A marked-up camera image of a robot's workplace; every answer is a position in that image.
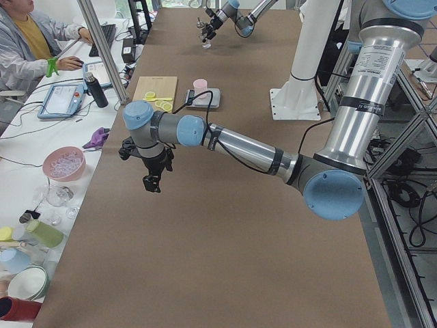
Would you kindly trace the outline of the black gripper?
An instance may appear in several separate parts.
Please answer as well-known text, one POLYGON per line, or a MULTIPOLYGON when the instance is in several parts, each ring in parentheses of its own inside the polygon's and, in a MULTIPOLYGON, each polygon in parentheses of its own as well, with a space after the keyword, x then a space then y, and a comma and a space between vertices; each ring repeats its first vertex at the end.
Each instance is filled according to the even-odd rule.
POLYGON ((161 143, 155 143, 149 148, 138 148, 132 137, 129 137, 123 140, 122 146, 119 149, 119 157, 125 161, 131 156, 141 159, 147 167, 149 175, 152 175, 143 177, 145 190, 160 193, 160 175, 164 169, 169 172, 173 171, 172 161, 174 155, 172 148, 161 143))
POLYGON ((225 22, 225 13, 222 9, 214 12, 211 8, 206 8, 205 12, 211 18, 210 22, 206 23, 208 29, 207 38, 213 38, 216 35, 216 30, 225 22))

